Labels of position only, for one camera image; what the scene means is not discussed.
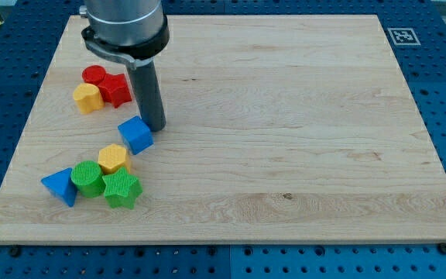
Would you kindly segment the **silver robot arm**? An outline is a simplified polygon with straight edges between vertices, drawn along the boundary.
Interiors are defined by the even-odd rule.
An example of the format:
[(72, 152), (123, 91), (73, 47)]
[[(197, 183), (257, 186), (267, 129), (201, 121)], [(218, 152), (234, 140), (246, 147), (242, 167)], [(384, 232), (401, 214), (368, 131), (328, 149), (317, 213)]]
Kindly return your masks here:
[(89, 22), (86, 48), (128, 69), (151, 63), (170, 39), (161, 0), (84, 0), (79, 15)]

